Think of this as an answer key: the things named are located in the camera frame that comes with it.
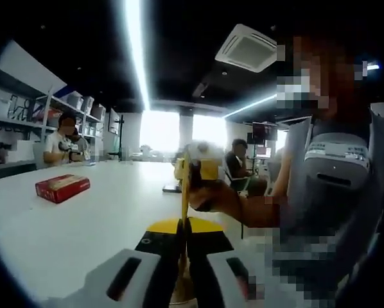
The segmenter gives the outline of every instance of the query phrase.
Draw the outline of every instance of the black ceiling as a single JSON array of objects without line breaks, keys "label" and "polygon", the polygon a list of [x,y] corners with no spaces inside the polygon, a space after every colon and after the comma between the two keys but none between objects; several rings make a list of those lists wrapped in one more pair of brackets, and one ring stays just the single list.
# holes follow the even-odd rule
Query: black ceiling
[{"label": "black ceiling", "polygon": [[[252,73],[214,60],[238,23],[276,39],[272,26],[284,20],[282,14],[276,13],[275,6],[265,6],[264,1],[259,1],[261,4],[252,2],[227,5],[198,0],[143,1],[144,59],[151,99],[234,110],[274,94],[276,63],[263,72]],[[25,13],[22,17],[14,15],[15,40],[81,94],[91,95],[118,112],[142,111],[125,36],[123,1],[62,0],[51,6],[46,1],[37,3],[17,7]],[[373,27],[364,28],[363,23],[368,25],[366,17],[362,17],[359,27],[362,31],[375,31]],[[378,34],[376,32],[378,41],[384,42]],[[368,32],[368,36],[374,37],[372,32]],[[375,54],[383,47],[378,41],[372,44],[376,45]],[[200,84],[205,85],[203,92],[198,88]],[[373,96],[374,101],[382,100],[376,98],[384,93],[380,88],[382,83],[375,85],[368,95]],[[178,107],[156,104],[152,108]],[[233,120],[273,120],[276,114],[291,116],[291,112],[276,109],[269,103],[242,112]]]}]

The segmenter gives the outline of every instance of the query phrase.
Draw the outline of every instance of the white shelving unit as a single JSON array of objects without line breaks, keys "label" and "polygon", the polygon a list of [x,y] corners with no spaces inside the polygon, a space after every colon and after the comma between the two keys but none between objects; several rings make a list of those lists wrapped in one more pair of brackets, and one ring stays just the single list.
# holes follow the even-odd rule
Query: white shelving unit
[{"label": "white shelving unit", "polygon": [[[73,112],[77,118],[81,119],[82,133],[86,123],[91,123],[92,125],[95,125],[96,123],[101,122],[99,119],[96,119],[94,116],[69,105],[68,103],[66,103],[65,101],[62,101],[59,98],[54,97],[51,91],[49,93],[43,93],[37,89],[34,89],[31,85],[27,85],[24,82],[19,81],[17,78],[14,78],[13,76],[7,74],[2,70],[0,70],[0,89],[17,96],[28,98],[30,101],[30,105],[32,106],[31,108],[29,108],[30,110],[28,110],[27,112],[27,116],[26,116],[27,121],[20,121],[17,119],[0,117],[0,126],[24,128],[27,132],[32,130],[36,133],[38,133],[38,130],[40,130],[41,142],[44,142],[45,135],[47,132],[55,131],[57,129],[55,127],[48,126],[48,112],[50,107],[55,108],[62,112],[65,112],[65,111]],[[43,105],[44,118],[42,123],[33,122],[33,118],[32,118],[33,108],[37,103]],[[85,138],[89,138],[89,139],[101,137],[101,136],[87,135],[84,133],[82,135]]]}]

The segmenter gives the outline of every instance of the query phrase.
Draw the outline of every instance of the white t-shirt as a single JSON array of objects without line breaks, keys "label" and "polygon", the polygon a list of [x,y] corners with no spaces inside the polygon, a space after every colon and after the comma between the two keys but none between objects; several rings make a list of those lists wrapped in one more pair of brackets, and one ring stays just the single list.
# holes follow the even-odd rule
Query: white t-shirt
[{"label": "white t-shirt", "polygon": [[[62,151],[59,149],[59,142],[63,142],[65,145],[71,143],[71,141],[67,137],[60,135],[58,132],[53,132],[51,135],[48,135],[46,137],[44,152],[61,153]],[[64,159],[57,164],[68,163],[69,159]]]}]

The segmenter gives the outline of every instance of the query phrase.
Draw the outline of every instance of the seated person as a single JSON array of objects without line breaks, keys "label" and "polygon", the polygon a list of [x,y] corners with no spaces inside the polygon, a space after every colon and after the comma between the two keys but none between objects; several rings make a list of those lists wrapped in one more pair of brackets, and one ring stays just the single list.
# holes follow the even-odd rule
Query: seated person
[{"label": "seated person", "polygon": [[[263,196],[268,186],[266,180],[252,176],[252,173],[246,169],[246,150],[248,144],[243,139],[234,139],[232,142],[232,151],[225,156],[225,162],[229,169],[232,180],[234,178],[245,178],[251,176],[247,186],[249,196]],[[242,191],[248,179],[233,180],[231,188],[236,191]]]},{"label": "seated person", "polygon": [[70,112],[64,112],[58,120],[58,130],[46,137],[44,149],[44,162],[49,166],[68,164],[70,161],[79,161],[78,155],[71,153],[71,140],[75,130],[76,117]]},{"label": "seated person", "polygon": [[78,146],[78,152],[82,153],[82,155],[75,155],[74,161],[84,161],[89,160],[91,158],[89,143],[80,136],[78,133],[78,129],[75,128],[74,133],[71,136],[68,136],[69,139]]}]

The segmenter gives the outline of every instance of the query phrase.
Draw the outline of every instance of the ceiling vent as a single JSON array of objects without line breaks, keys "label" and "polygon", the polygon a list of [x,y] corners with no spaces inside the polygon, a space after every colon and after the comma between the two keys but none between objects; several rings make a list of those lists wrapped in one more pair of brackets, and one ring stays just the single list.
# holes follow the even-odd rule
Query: ceiling vent
[{"label": "ceiling vent", "polygon": [[276,61],[276,41],[237,24],[216,54],[215,60],[259,73]]}]

